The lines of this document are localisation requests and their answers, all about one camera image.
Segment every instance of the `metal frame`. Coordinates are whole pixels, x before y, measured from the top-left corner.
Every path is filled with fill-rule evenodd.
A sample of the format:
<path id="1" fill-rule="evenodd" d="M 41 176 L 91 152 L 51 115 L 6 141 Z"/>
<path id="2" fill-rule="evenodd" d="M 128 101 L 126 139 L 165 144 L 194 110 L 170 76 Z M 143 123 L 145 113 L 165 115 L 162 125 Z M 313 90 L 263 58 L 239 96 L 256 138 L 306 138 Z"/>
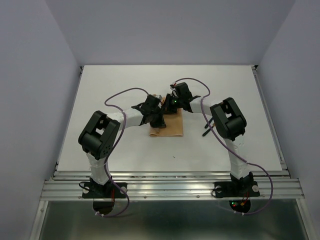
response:
<path id="1" fill-rule="evenodd" d="M 48 208 L 48 201 L 40 201 L 38 205 L 38 209 L 36 211 L 36 215 L 34 218 L 30 240 L 38 240 L 40 238 L 41 229 L 44 224 L 47 208 Z"/>
<path id="2" fill-rule="evenodd" d="M 263 95 L 257 70 L 254 66 L 252 73 L 260 94 L 265 114 L 276 146 L 282 171 L 271 171 L 274 192 L 273 199 L 296 199 L 301 214 L 302 224 L 310 240 L 318 240 L 311 216 L 309 214 L 305 196 L 298 179 L 291 179 L 285 159 L 277 138 L 265 97 Z M 82 190 L 78 184 L 88 181 L 90 171 L 55 171 L 51 180 L 43 185 L 39 207 L 34 220 L 30 239 L 38 240 L 44 223 L 49 201 L 92 201 L 83 199 Z M 270 183 L 268 177 L 261 171 L 253 172 L 258 182 L 261 196 L 255 199 L 268 199 L 270 196 Z M 211 191 L 213 182 L 229 181 L 230 172 L 200 171 L 200 172 L 112 172 L 116 182 L 126 182 L 127 193 L 132 201 L 172 201 L 172 200 L 229 200 L 229 198 L 214 198 Z"/>
<path id="3" fill-rule="evenodd" d="M 72 114 L 72 111 L 74 110 L 74 107 L 75 107 L 75 102 L 76 102 L 76 98 L 77 98 L 77 92 L 78 92 L 78 89 L 79 89 L 79 86 L 80 86 L 80 82 L 81 82 L 81 78 L 82 78 L 82 73 L 83 73 L 83 72 L 84 72 L 84 66 L 80 66 L 79 81 L 78 81 L 78 84 L 77 84 L 77 86 L 76 86 L 76 91 L 75 91 L 76 94 L 75 94 L 74 97 L 73 97 L 72 109 L 71 109 L 70 114 L 69 114 L 69 118 L 68 118 L 68 123 L 67 123 L 66 129 L 68 129 L 69 124 L 70 124 L 71 114 Z M 55 164 L 55 171 L 58 169 L 58 164 L 59 164 L 59 161 L 60 161 L 60 156 L 61 156 L 61 154 L 62 154 L 62 147 L 63 147 L 63 145 L 64 145 L 64 143 L 65 143 L 66 136 L 67 136 L 67 131 L 65 131 L 64 136 L 63 136 L 63 140 L 62 140 L 62 144 L 61 144 L 59 156 L 58 156 L 58 159 L 57 159 L 56 164 Z"/>

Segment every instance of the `black object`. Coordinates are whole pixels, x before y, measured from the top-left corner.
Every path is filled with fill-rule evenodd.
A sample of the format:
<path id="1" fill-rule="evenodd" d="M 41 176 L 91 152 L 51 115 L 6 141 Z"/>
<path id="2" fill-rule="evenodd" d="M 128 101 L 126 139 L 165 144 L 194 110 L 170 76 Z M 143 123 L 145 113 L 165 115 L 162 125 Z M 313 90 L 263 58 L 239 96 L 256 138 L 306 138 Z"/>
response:
<path id="1" fill-rule="evenodd" d="M 243 197 L 246 193 L 249 193 L 250 197 L 260 196 L 258 183 L 254 181 L 252 172 L 249 172 L 248 176 L 242 177 L 240 179 L 235 178 L 231 174 L 230 176 L 231 181 L 214 182 L 214 190 L 211 193 L 212 196 L 218 199 Z"/>
<path id="2" fill-rule="evenodd" d="M 183 109 L 192 113 L 190 102 L 200 96 L 192 96 L 188 85 L 181 82 L 175 85 L 170 85 L 173 88 L 172 94 L 167 94 L 165 100 L 168 99 L 167 107 L 164 114 L 176 114 L 178 109 Z"/>
<path id="3" fill-rule="evenodd" d="M 210 133 L 210 128 L 202 134 L 202 137 L 205 137 L 208 133 Z"/>
<path id="4" fill-rule="evenodd" d="M 140 111 L 143 115 L 140 125 L 150 123 L 152 128 L 162 129 L 166 127 L 164 110 L 159 107 L 160 104 L 160 98 L 149 94 L 143 103 L 132 106 L 133 109 Z"/>
<path id="5" fill-rule="evenodd" d="M 214 124 L 219 135 L 234 141 L 239 135 L 245 134 L 247 121 L 235 100 L 231 97 L 210 107 Z"/>
<path id="6" fill-rule="evenodd" d="M 229 204 L 230 207 L 232 208 L 232 210 L 237 211 L 239 213 L 247 213 L 249 212 L 250 208 L 251 208 L 251 201 L 247 200 L 244 202 L 243 205 L 241 205 L 241 203 L 243 203 L 242 200 L 230 200 Z"/>
<path id="7" fill-rule="evenodd" d="M 126 182 L 116 183 L 120 188 L 127 188 Z M 105 185 L 96 183 L 91 177 L 90 181 L 83 182 L 83 187 L 88 190 L 88 193 L 82 193 L 83 199 L 111 199 L 112 191 L 114 190 L 115 199 L 125 199 L 126 196 L 116 188 L 111 181 L 108 181 Z"/>
<path id="8" fill-rule="evenodd" d="M 109 118 L 101 111 L 95 111 L 79 136 L 82 150 L 91 153 L 96 160 L 108 157 L 115 143 L 120 122 Z"/>
<path id="9" fill-rule="evenodd" d="M 92 208 L 100 214 L 107 215 L 109 214 L 115 206 L 114 201 L 93 201 Z"/>
<path id="10" fill-rule="evenodd" d="M 214 120 L 214 118 L 213 117 L 211 117 L 210 118 L 210 120 L 209 120 L 209 124 L 211 124 L 211 122 Z M 205 129 L 207 129 L 209 126 L 208 126 L 208 123 L 204 126 L 204 128 Z"/>

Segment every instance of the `white surface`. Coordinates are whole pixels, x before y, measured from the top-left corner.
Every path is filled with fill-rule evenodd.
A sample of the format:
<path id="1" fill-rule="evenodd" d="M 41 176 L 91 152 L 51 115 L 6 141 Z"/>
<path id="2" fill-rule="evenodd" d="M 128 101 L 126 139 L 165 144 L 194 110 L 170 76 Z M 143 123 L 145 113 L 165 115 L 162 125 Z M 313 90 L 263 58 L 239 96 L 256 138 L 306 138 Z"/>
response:
<path id="1" fill-rule="evenodd" d="M 100 158 L 96 160 L 94 156 L 89 153 L 85 154 L 90 165 L 91 165 L 91 178 L 98 184 L 105 185 L 109 180 L 108 175 L 105 170 L 105 160 L 106 158 Z"/>
<path id="2" fill-rule="evenodd" d="M 234 141 L 231 141 L 229 139 L 225 140 L 225 144 L 228 146 L 228 148 L 237 153 L 239 156 L 243 156 L 246 153 L 246 146 L 244 145 L 244 143 L 244 136 L 238 136 Z M 237 179 L 248 176 L 250 172 L 248 164 L 233 155 L 230 151 L 228 152 L 228 154 L 231 164 L 230 173 Z"/>
<path id="3" fill-rule="evenodd" d="M 202 99 L 201 97 L 198 97 L 195 100 L 193 100 L 192 102 L 190 102 L 190 107 L 191 107 L 191 110 L 192 110 L 193 113 L 202 114 L 201 104 L 200 104 L 201 103 L 201 99 Z M 203 107 L 204 114 L 212 116 L 210 107 L 215 105 L 215 104 L 221 103 L 222 100 L 217 99 L 217 100 L 213 100 L 212 101 L 212 100 L 209 100 L 207 98 L 203 99 L 202 107 Z"/>
<path id="4" fill-rule="evenodd" d="M 46 0 L 82 65 L 258 64 L 294 0 Z"/>
<path id="5" fill-rule="evenodd" d="M 320 1 L 297 0 L 258 67 L 283 155 L 320 234 Z"/>
<path id="6" fill-rule="evenodd" d="M 143 114 L 133 108 L 123 109 L 126 115 L 125 128 L 130 128 L 133 126 L 139 126 L 141 124 L 142 119 L 144 118 Z M 120 123 L 119 130 L 123 128 L 125 116 L 122 112 L 114 112 L 108 114 L 108 117 L 116 120 Z"/>
<path id="7" fill-rule="evenodd" d="M 214 65 L 86 65 L 77 92 L 63 144 L 58 171 L 87 171 L 89 162 L 78 137 L 94 111 L 113 113 L 104 101 L 122 90 L 141 87 L 151 94 L 171 92 L 170 84 L 192 77 L 211 89 L 210 100 L 233 97 L 247 120 L 247 160 L 270 171 L 281 165 L 250 66 Z M 193 95 L 207 90 L 186 81 Z M 146 99 L 143 91 L 124 93 L 110 101 L 123 109 Z M 183 111 L 183 137 L 150 137 L 149 125 L 127 128 L 109 158 L 110 171 L 230 171 L 228 152 L 213 134 L 202 137 L 205 120 L 201 113 Z"/>

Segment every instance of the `screw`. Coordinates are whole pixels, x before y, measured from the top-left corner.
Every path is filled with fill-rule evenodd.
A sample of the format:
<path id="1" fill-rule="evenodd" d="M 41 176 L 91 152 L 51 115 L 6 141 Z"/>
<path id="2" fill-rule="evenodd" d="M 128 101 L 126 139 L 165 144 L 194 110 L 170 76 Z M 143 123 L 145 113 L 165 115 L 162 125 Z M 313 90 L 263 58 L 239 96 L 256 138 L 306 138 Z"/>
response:
<path id="1" fill-rule="evenodd" d="M 255 193 L 257 193 L 257 192 L 259 192 L 259 187 L 258 187 L 257 185 L 253 185 L 253 186 L 252 186 L 252 190 L 253 190 Z"/>
<path id="2" fill-rule="evenodd" d="M 125 186 L 121 187 L 122 191 L 124 191 L 125 193 L 127 192 L 127 188 Z"/>

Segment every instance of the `black mounting bracket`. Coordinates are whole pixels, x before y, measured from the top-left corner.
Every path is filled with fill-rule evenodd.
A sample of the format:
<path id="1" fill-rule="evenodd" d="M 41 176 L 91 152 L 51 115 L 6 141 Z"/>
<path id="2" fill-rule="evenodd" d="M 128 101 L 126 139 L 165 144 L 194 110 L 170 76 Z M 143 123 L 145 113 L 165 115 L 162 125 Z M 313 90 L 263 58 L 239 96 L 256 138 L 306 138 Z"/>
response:
<path id="1" fill-rule="evenodd" d="M 117 182 L 116 184 L 120 188 L 124 187 L 125 189 L 127 189 L 128 186 L 126 182 Z M 126 198 L 126 196 L 120 192 L 120 190 L 116 188 L 110 181 L 108 181 L 105 185 L 100 185 L 90 178 L 90 181 L 83 183 L 83 187 L 89 189 L 87 193 L 85 193 L 85 190 L 82 191 L 83 199 L 111 199 L 113 190 L 115 199 Z"/>
<path id="2" fill-rule="evenodd" d="M 79 136 L 78 143 L 85 153 L 96 160 L 108 157 L 115 143 L 120 122 L 109 118 L 102 111 L 95 111 Z"/>
<path id="3" fill-rule="evenodd" d="M 200 96 L 192 96 L 188 85 L 181 82 L 175 85 L 170 85 L 173 89 L 172 94 L 167 94 L 165 100 L 168 99 L 168 104 L 165 108 L 165 114 L 176 114 L 178 109 L 183 109 L 192 113 L 190 102 Z"/>
<path id="4" fill-rule="evenodd" d="M 211 192 L 212 196 L 218 199 L 222 198 L 242 198 L 246 193 L 250 197 L 259 197 L 258 183 L 254 181 L 252 172 L 248 176 L 236 179 L 231 176 L 231 181 L 216 181 L 214 189 Z"/>
<path id="5" fill-rule="evenodd" d="M 152 128 L 163 129 L 166 126 L 163 110 L 159 107 L 161 99 L 149 94 L 146 100 L 131 108 L 138 110 L 143 115 L 140 125 L 150 123 Z"/>

